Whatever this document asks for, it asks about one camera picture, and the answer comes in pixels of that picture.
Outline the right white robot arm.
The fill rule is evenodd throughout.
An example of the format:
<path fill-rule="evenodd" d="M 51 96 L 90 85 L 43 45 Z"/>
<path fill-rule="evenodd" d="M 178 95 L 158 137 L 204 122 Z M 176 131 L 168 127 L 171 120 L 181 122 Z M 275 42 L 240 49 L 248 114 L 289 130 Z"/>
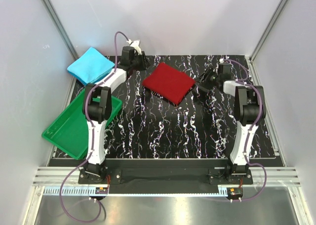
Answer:
<path fill-rule="evenodd" d="M 239 64 L 237 61 L 222 58 L 218 68 L 209 67 L 196 79 L 201 92 L 207 93 L 216 87 L 222 93 L 234 97 L 233 116 L 237 121 L 234 147 L 224 169 L 209 172 L 209 178 L 217 184 L 241 184 L 252 179 L 249 167 L 255 164 L 249 162 L 250 149 L 256 130 L 266 116 L 264 88 L 246 83 L 249 75 L 242 64 L 239 66 L 245 71 L 245 78 L 235 80 L 231 63 Z"/>

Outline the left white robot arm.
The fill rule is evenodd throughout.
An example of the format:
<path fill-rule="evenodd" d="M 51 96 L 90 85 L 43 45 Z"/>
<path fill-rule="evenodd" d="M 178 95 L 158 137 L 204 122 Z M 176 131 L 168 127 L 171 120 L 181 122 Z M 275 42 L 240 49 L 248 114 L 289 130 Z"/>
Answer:
<path fill-rule="evenodd" d="M 118 65 L 103 79 L 85 87 L 82 111 L 88 126 L 88 153 L 80 176 L 89 176 L 97 184 L 109 179 L 104 165 L 104 135 L 106 124 L 114 113 L 112 92 L 126 82 L 134 70 L 145 70 L 149 66 L 140 40 L 129 39 L 127 43 L 122 48 Z"/>

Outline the red t shirt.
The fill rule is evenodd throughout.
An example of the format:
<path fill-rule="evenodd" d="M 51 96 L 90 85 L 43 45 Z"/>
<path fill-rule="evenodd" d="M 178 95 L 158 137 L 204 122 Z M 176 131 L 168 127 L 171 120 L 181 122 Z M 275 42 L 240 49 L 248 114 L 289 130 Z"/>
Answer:
<path fill-rule="evenodd" d="M 142 83 L 147 89 L 161 95 L 175 105 L 181 103 L 195 84 L 195 80 L 166 63 L 159 63 Z"/>

